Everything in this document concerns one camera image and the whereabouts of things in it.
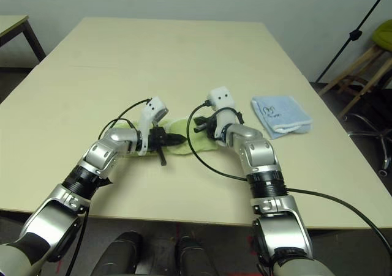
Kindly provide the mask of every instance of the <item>table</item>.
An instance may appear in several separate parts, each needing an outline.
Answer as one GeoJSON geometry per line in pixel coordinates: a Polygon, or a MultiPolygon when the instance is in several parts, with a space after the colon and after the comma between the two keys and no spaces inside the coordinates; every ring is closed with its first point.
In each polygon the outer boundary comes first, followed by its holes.
{"type": "MultiPolygon", "coordinates": [[[[125,107],[159,95],[166,119],[186,117],[209,90],[225,85],[246,125],[266,136],[254,95],[292,95],[314,129],[272,141],[285,183],[337,196],[380,227],[392,198],[337,119],[261,23],[85,18],[0,105],[3,209],[33,211],[62,182],[102,126],[125,107]]],[[[211,109],[204,113],[211,114],[211,109]]],[[[138,119],[140,111],[131,112],[138,119]]],[[[241,175],[225,149],[202,157],[241,175]]],[[[193,156],[121,159],[98,190],[91,214],[104,217],[248,225],[245,182],[220,177],[193,156]]],[[[348,209],[293,194],[309,228],[362,228],[348,209]]]]}
{"type": "Polygon", "coordinates": [[[0,47],[23,33],[39,61],[46,56],[26,15],[0,15],[0,47]]]}

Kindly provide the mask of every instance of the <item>blue towel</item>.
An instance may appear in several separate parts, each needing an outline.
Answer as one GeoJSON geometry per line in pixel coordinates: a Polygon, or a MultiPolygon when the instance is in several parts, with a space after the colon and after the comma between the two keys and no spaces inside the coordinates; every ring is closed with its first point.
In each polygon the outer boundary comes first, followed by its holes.
{"type": "Polygon", "coordinates": [[[306,133],[312,128],[312,118],[290,96],[253,97],[252,106],[271,139],[288,132],[306,133]]]}

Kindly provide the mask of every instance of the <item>black cable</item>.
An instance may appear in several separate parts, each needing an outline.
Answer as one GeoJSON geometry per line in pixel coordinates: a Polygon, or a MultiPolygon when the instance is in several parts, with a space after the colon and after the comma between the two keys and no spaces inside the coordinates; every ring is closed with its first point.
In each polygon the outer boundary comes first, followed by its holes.
{"type": "Polygon", "coordinates": [[[194,109],[191,114],[189,115],[188,121],[186,123],[186,138],[188,140],[188,144],[190,147],[190,150],[192,151],[192,153],[195,155],[195,157],[200,161],[200,163],[202,163],[203,165],[205,165],[208,169],[210,169],[211,171],[214,171],[217,174],[220,174],[222,176],[228,177],[228,178],[232,178],[232,179],[236,179],[236,180],[241,180],[241,181],[246,181],[246,178],[243,177],[238,177],[238,176],[234,176],[234,175],[229,175],[223,172],[218,171],[217,169],[214,169],[213,167],[209,166],[206,162],[204,162],[202,160],[202,158],[199,157],[199,155],[196,153],[194,147],[192,146],[192,142],[190,141],[190,136],[189,136],[189,126],[190,126],[190,122],[192,120],[192,117],[194,116],[194,114],[201,108],[203,108],[204,106],[210,106],[209,101],[205,101],[203,104],[199,105],[198,107],[196,107],[196,109],[194,109]]]}
{"type": "MultiPolygon", "coordinates": [[[[205,101],[203,104],[199,105],[198,107],[196,107],[196,109],[194,109],[191,114],[189,115],[187,124],[186,124],[186,137],[188,140],[188,144],[190,147],[190,150],[192,151],[192,153],[195,155],[195,157],[203,164],[205,165],[208,169],[210,169],[211,171],[214,171],[217,174],[220,174],[222,176],[228,177],[228,178],[232,178],[232,179],[236,179],[236,180],[241,180],[241,181],[247,181],[245,178],[243,177],[239,177],[239,176],[234,176],[234,175],[229,175],[223,172],[218,171],[217,169],[214,169],[212,166],[209,166],[206,162],[204,162],[202,160],[202,158],[200,158],[198,156],[198,154],[195,152],[192,143],[190,141],[190,136],[189,136],[189,126],[190,126],[190,121],[192,120],[193,115],[200,109],[203,108],[204,106],[210,106],[209,101],[205,101]]],[[[367,225],[369,225],[369,227],[376,233],[376,235],[379,237],[379,239],[382,241],[383,245],[385,246],[386,250],[388,251],[389,255],[392,256],[392,247],[391,244],[388,242],[388,239],[385,237],[385,235],[381,232],[381,230],[378,229],[378,227],[369,219],[367,218],[361,211],[359,211],[357,208],[355,208],[354,206],[352,206],[349,203],[346,203],[343,200],[340,200],[339,198],[335,198],[334,196],[331,195],[326,195],[324,193],[319,193],[319,192],[312,192],[309,190],[302,190],[302,189],[297,189],[297,188],[288,188],[287,189],[289,192],[297,192],[297,193],[303,193],[303,194],[307,194],[307,195],[314,195],[314,196],[319,196],[321,198],[326,198],[328,200],[334,201],[336,203],[339,203],[345,207],[347,207],[348,209],[350,209],[351,211],[353,211],[354,213],[356,213],[356,215],[358,215],[362,220],[365,221],[365,223],[367,225]]]]}
{"type": "Polygon", "coordinates": [[[115,123],[116,123],[117,121],[119,121],[119,120],[127,121],[129,127],[136,130],[136,127],[133,125],[133,123],[132,123],[130,120],[125,119],[125,118],[116,118],[116,119],[111,120],[110,122],[108,122],[108,124],[105,125],[105,127],[101,130],[101,132],[100,132],[99,135],[98,135],[98,140],[100,140],[102,134],[104,133],[105,129],[110,125],[110,123],[113,122],[113,123],[115,124],[115,123]]]}
{"type": "Polygon", "coordinates": [[[225,110],[229,110],[229,111],[232,111],[233,113],[235,113],[235,116],[237,116],[239,123],[244,124],[243,115],[240,112],[237,112],[234,108],[229,107],[229,106],[225,106],[223,108],[216,110],[214,112],[214,114],[211,115],[210,119],[211,120],[214,119],[218,113],[220,113],[221,111],[225,111],[225,110]]]}
{"type": "MultiPolygon", "coordinates": [[[[151,100],[151,99],[145,99],[145,100],[141,100],[141,101],[139,101],[139,102],[137,102],[137,103],[134,103],[132,106],[128,107],[125,111],[123,111],[123,112],[117,117],[117,119],[120,120],[120,118],[123,117],[129,110],[135,108],[136,106],[139,106],[141,103],[148,103],[150,100],[151,100]]],[[[114,123],[109,127],[109,129],[110,129],[110,128],[113,128],[113,127],[116,125],[116,122],[114,122],[114,123]]]]}
{"type": "Polygon", "coordinates": [[[76,244],[75,251],[73,252],[73,256],[72,256],[71,262],[69,263],[66,276],[69,276],[71,274],[72,268],[74,267],[76,258],[77,258],[78,254],[79,254],[81,241],[83,240],[83,236],[85,235],[85,230],[86,230],[86,226],[87,226],[89,210],[90,210],[89,207],[86,208],[85,218],[83,219],[83,226],[81,227],[78,243],[76,244]]]}
{"type": "Polygon", "coordinates": [[[357,40],[360,38],[360,36],[362,35],[362,31],[360,31],[360,28],[362,27],[363,23],[365,23],[365,21],[367,20],[367,18],[370,16],[370,14],[374,11],[374,9],[377,7],[377,5],[379,4],[381,0],[376,0],[376,2],[374,3],[374,5],[371,7],[371,9],[369,10],[369,12],[366,14],[366,16],[362,19],[361,23],[358,25],[358,27],[356,29],[354,29],[352,32],[350,32],[350,37],[349,39],[346,40],[346,42],[343,44],[343,46],[341,47],[341,49],[337,52],[337,54],[335,55],[335,57],[332,59],[332,61],[327,65],[327,67],[324,69],[324,71],[320,74],[320,76],[316,79],[316,83],[318,83],[321,78],[323,78],[324,74],[326,74],[326,72],[331,68],[331,66],[333,65],[333,63],[335,63],[336,59],[340,56],[340,54],[344,51],[344,49],[346,48],[346,46],[354,40],[357,40]]]}
{"type": "Polygon", "coordinates": [[[288,188],[287,190],[290,192],[298,192],[298,193],[304,193],[306,195],[315,195],[315,196],[319,196],[321,198],[326,198],[328,200],[337,202],[337,203],[342,204],[343,206],[349,208],[351,211],[356,213],[356,215],[358,215],[362,220],[364,220],[366,222],[366,224],[368,224],[370,226],[370,228],[372,228],[372,230],[376,233],[376,235],[382,241],[385,248],[388,250],[388,253],[390,254],[390,256],[392,256],[392,248],[391,248],[391,244],[388,242],[388,239],[381,232],[381,230],[379,230],[378,227],[373,222],[371,222],[371,220],[369,218],[367,218],[363,213],[361,213],[361,211],[359,211],[356,207],[352,206],[349,203],[346,203],[343,200],[340,200],[339,198],[335,198],[334,196],[331,196],[331,195],[325,195],[324,193],[320,193],[320,192],[311,192],[309,190],[302,190],[302,189],[296,189],[296,188],[288,188]]]}

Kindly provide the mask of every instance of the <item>table leg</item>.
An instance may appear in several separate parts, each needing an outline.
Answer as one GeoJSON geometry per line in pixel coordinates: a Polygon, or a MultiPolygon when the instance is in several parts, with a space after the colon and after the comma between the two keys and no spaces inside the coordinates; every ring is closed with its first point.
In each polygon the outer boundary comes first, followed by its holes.
{"type": "Polygon", "coordinates": [[[29,21],[24,22],[23,25],[24,25],[24,31],[23,31],[24,36],[29,42],[30,47],[32,48],[34,54],[36,54],[38,60],[42,61],[46,57],[46,54],[43,51],[42,46],[39,43],[34,31],[32,30],[29,21]]]}

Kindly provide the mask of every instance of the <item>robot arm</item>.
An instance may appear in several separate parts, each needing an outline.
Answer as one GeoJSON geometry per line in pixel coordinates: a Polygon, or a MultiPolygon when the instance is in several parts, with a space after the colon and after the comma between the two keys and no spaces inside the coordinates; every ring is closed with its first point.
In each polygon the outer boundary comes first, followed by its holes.
{"type": "Polygon", "coordinates": [[[287,193],[284,178],[271,143],[256,129],[236,123],[235,104],[227,88],[217,88],[208,95],[214,111],[209,120],[215,130],[208,135],[221,146],[232,148],[239,156],[250,184],[251,206],[259,217],[253,221],[258,265],[263,275],[272,269],[275,276],[333,276],[313,258],[312,242],[293,196],[287,193]]]}
{"type": "Polygon", "coordinates": [[[104,137],[82,156],[64,182],[58,184],[29,217],[19,239],[0,245],[0,275],[33,276],[46,261],[60,260],[81,227],[78,214],[89,207],[99,187],[111,183],[108,175],[117,159],[124,154],[138,152],[144,155],[147,150],[160,148],[162,140],[149,138],[150,125],[156,125],[167,112],[165,105],[155,97],[143,109],[140,131],[132,128],[107,130],[104,137]]]}

